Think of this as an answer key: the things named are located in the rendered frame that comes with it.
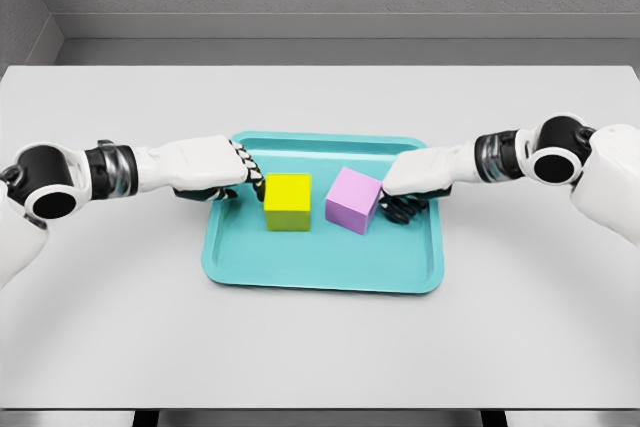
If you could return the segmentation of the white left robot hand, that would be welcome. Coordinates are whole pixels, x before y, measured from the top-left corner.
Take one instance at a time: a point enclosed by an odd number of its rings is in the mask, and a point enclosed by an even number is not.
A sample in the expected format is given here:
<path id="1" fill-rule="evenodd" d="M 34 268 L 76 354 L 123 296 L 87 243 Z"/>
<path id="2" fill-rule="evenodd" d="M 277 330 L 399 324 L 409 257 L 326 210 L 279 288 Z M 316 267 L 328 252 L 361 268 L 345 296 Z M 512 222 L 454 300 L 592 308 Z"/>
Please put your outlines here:
<path id="1" fill-rule="evenodd" d="M 249 184 L 259 202 L 266 179 L 246 148 L 222 135 L 176 141 L 164 147 L 169 162 L 169 185 L 174 194 L 194 201 L 220 201 L 237 197 L 234 188 Z"/>

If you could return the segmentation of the teal rectangular tray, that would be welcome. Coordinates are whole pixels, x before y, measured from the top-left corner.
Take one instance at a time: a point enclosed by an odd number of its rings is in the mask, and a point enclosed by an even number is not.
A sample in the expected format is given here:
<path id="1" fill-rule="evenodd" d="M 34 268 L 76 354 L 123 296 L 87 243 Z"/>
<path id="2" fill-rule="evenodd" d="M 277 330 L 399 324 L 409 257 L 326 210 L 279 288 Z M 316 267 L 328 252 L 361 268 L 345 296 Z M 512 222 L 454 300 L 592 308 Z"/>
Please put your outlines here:
<path id="1" fill-rule="evenodd" d="M 383 179 L 395 157 L 423 147 L 407 137 L 245 131 L 243 144 L 262 172 L 311 177 L 307 232 L 270 232 L 261 204 L 247 185 L 238 198 L 213 203 L 201 265 L 229 285 L 424 294 L 444 278 L 439 208 L 402 226 L 376 212 L 363 235 L 330 223 L 324 198 L 343 167 Z"/>

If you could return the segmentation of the yellow cube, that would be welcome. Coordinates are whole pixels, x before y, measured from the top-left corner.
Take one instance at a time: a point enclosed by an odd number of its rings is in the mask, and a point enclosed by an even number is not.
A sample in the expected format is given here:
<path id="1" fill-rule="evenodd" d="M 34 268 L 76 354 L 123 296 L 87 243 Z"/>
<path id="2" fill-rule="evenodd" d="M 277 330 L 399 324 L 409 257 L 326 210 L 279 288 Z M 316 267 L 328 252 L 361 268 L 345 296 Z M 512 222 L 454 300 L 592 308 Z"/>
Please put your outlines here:
<path id="1" fill-rule="evenodd" d="M 269 173 L 263 204 L 268 231 L 306 232 L 311 227 L 311 175 Z"/>

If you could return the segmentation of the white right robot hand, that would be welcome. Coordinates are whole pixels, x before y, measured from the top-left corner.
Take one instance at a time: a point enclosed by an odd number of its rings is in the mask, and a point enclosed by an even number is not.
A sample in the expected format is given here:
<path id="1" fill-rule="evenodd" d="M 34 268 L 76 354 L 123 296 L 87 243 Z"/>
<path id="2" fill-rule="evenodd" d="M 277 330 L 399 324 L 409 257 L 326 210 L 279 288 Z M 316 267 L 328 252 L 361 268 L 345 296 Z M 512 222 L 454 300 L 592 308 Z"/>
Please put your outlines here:
<path id="1" fill-rule="evenodd" d="M 426 148 L 400 153 L 382 181 L 378 198 L 385 217 L 406 225 L 429 207 L 431 199 L 447 197 L 452 175 L 446 148 Z"/>

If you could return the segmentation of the pink cube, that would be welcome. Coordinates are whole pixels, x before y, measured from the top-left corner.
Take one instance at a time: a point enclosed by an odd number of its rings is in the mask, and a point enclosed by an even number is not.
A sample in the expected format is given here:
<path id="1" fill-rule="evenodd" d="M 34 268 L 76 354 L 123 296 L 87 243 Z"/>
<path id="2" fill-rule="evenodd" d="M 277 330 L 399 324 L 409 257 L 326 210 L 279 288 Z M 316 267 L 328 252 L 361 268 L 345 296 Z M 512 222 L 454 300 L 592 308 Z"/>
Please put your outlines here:
<path id="1" fill-rule="evenodd" d="M 325 218 L 364 235 L 377 208 L 382 182 L 343 167 L 325 197 Z"/>

